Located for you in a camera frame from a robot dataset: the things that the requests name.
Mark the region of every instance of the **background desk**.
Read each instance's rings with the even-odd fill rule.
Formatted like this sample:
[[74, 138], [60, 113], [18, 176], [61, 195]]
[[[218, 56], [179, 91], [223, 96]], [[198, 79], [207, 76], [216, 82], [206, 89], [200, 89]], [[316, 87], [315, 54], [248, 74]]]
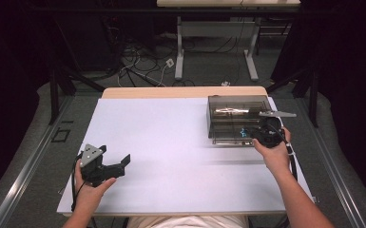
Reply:
[[[277, 8], [287, 10], [298, 8], [299, 0], [158, 0], [158, 7], [174, 8]], [[183, 36], [205, 37], [240, 37], [250, 38], [249, 49], [244, 51], [245, 61], [252, 81], [258, 80], [253, 61], [253, 53], [260, 29], [260, 18], [253, 22], [184, 22], [177, 18], [178, 53], [176, 63], [176, 79], [183, 77]]]
[[[107, 89], [81, 149], [105, 144], [104, 164], [129, 153], [131, 163], [95, 216], [284, 213], [279, 188], [254, 148], [217, 147], [207, 138], [207, 96], [227, 94], [266, 96], [262, 87]], [[69, 215], [71, 202], [69, 181], [57, 212]]]

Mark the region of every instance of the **white table surface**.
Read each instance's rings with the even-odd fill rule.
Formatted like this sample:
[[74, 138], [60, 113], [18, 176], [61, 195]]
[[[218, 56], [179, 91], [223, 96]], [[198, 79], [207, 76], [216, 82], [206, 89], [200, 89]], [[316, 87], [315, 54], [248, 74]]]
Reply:
[[[207, 138], [206, 109], [207, 98], [100, 99], [81, 150], [105, 144], [103, 164], [127, 154], [131, 163], [95, 216], [284, 213], [254, 148], [217, 147]], [[299, 165], [298, 175], [311, 198]], [[57, 212], [69, 216], [71, 204], [69, 179]]]
[[297, 7], [299, 0], [158, 0], [158, 7]]

